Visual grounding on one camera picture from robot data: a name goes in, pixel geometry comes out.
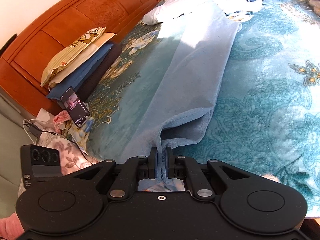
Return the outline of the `pink sleeve forearm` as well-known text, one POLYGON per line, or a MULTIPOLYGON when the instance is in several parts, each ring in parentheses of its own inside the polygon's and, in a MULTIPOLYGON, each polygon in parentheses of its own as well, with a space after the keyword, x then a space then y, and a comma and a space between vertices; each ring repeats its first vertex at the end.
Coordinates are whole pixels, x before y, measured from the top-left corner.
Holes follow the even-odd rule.
POLYGON ((24 234, 24 229, 16 213, 7 218, 0 219, 0 237, 1 239, 15 240, 24 234))

